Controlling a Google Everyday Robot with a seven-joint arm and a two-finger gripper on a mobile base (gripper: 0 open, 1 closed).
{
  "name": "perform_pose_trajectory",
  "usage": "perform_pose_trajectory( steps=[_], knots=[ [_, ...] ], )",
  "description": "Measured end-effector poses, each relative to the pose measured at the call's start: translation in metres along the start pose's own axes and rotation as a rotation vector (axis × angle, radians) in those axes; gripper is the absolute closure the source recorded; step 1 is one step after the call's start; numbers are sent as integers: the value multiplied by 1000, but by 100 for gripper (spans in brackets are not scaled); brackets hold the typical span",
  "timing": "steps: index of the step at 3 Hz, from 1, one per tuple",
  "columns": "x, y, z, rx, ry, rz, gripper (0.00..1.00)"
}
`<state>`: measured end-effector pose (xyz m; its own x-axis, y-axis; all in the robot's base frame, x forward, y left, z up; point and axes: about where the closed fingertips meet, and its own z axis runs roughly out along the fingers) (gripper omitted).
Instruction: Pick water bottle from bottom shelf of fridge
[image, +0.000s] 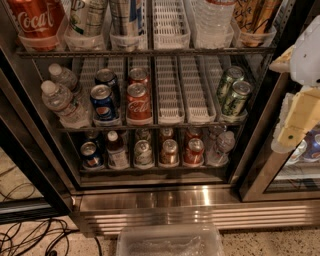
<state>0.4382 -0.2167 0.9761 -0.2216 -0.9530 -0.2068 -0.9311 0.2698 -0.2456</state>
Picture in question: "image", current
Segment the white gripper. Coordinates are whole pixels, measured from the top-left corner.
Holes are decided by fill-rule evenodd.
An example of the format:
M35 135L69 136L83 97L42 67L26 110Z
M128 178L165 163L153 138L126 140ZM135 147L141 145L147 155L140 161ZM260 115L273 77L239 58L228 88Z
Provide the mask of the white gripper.
M302 86L320 85L320 15L269 65L271 71L289 73ZM287 148L296 147L320 122L320 90L308 88L293 96L277 141Z

